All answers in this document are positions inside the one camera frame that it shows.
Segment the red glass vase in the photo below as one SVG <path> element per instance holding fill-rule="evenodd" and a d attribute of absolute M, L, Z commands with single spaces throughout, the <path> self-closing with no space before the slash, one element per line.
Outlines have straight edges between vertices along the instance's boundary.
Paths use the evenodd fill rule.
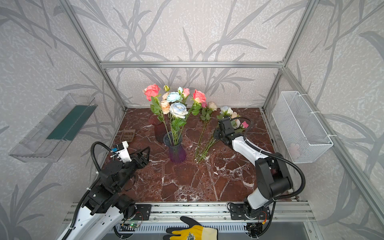
<path fill-rule="evenodd" d="M 157 115 L 151 115 L 149 118 L 149 123 L 154 126 L 154 135 L 159 143 L 164 142 L 164 136 L 167 133 L 166 126 L 163 122 L 159 121 Z"/>

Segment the purple glass vase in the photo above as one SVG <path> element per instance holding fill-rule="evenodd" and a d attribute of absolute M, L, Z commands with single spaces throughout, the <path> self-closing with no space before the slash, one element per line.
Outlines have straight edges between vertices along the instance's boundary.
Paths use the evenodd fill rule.
<path fill-rule="evenodd" d="M 183 163 L 187 158 L 187 153 L 182 145 L 182 136 L 174 143 L 172 132 L 164 135 L 164 144 L 169 148 L 169 158 L 174 164 Z"/>

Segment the white blue rose stem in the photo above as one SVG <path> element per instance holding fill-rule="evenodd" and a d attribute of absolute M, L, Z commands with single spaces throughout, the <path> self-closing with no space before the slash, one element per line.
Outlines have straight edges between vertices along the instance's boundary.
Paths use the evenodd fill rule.
<path fill-rule="evenodd" d="M 173 144 L 177 145 L 180 142 L 182 129 L 187 123 L 187 116 L 189 112 L 184 104 L 175 102 L 170 106 L 170 113 Z"/>

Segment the peach flower stem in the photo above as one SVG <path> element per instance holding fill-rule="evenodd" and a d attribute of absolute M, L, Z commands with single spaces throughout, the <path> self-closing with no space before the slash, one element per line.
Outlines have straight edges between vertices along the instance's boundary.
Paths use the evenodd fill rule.
<path fill-rule="evenodd" d="M 167 123 L 166 123 L 166 120 L 165 120 L 165 117 L 164 115 L 167 115 L 170 113 L 170 102 L 167 100 L 168 96 L 170 95 L 170 92 L 169 92 L 170 88 L 168 86 L 165 86 L 165 94 L 162 96 L 162 100 L 160 101 L 160 108 L 161 108 L 161 112 L 160 112 L 160 115 L 158 116 L 158 119 L 164 124 L 165 126 L 165 129 L 166 129 L 166 136 L 169 137 L 169 131 L 168 131 L 168 128 L 167 128 Z"/>

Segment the light blue flower stem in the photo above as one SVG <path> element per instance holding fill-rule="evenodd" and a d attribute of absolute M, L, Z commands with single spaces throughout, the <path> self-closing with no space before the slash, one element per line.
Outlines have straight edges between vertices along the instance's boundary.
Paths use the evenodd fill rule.
<path fill-rule="evenodd" d="M 170 102 L 170 104 L 175 103 L 175 102 L 180 103 L 180 99 L 181 99 L 181 96 L 180 96 L 179 89 L 177 92 L 170 92 L 170 95 L 167 98 L 167 100 Z M 170 117 L 170 127 L 171 127 L 171 113 L 169 113 L 168 115 Z"/>

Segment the red pink rose stem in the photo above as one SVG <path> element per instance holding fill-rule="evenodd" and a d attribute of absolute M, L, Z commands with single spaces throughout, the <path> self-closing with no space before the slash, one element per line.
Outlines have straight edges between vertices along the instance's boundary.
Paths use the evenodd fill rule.
<path fill-rule="evenodd" d="M 149 85 L 147 88 L 143 90 L 146 99 L 150 102 L 150 109 L 153 115 L 160 115 L 160 101 L 162 100 L 162 95 L 160 93 L 160 87 L 156 84 Z"/>

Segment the coral pink rose stem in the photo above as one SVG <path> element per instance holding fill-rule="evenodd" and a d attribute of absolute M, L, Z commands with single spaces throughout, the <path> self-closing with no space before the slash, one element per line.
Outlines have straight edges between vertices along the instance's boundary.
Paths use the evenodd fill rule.
<path fill-rule="evenodd" d="M 200 109 L 203 107 L 203 104 L 206 103 L 206 96 L 205 96 L 205 94 L 203 92 L 201 92 L 201 91 L 198 91 L 198 90 L 195 90 L 193 92 L 192 99 L 193 99 L 193 104 L 190 107 L 190 109 L 188 110 L 189 111 L 188 117 L 191 114 L 193 116 L 196 116 L 199 113 Z M 184 125 L 182 126 L 182 128 L 180 130 L 180 133 L 179 133 L 179 137 L 182 135 L 182 132 L 183 132 L 183 129 L 184 129 L 184 126 L 185 126 L 186 122 L 187 121 L 184 121 Z"/>

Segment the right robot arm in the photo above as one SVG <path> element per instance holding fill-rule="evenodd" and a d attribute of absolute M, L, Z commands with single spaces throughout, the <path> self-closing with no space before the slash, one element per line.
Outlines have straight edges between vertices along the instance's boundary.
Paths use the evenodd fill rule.
<path fill-rule="evenodd" d="M 224 117 L 218 120 L 214 139 L 243 155 L 255 167 L 257 188 L 245 198 L 243 213 L 240 214 L 242 218 L 253 220 L 260 213 L 266 213 L 271 203 L 299 195 L 305 189 L 306 177 L 296 164 L 286 160 L 280 153 L 271 153 L 252 143 L 247 138 L 248 130 L 241 133 L 234 128 L 232 123 L 238 119 Z M 288 166 L 299 173 L 301 184 L 296 191 L 285 195 L 284 193 L 293 187 Z"/>

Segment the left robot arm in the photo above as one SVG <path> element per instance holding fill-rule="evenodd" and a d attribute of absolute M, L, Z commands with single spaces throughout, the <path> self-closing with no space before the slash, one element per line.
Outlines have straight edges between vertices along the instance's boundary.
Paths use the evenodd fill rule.
<path fill-rule="evenodd" d="M 111 153 L 112 162 L 102 169 L 97 161 L 95 147 L 101 146 Z M 97 170 L 97 178 L 87 188 L 68 227 L 60 240 L 101 240 L 120 221 L 136 214 L 136 202 L 122 195 L 127 182 L 150 162 L 150 147 L 128 151 L 129 144 L 122 142 L 113 148 L 94 142 L 90 153 Z"/>

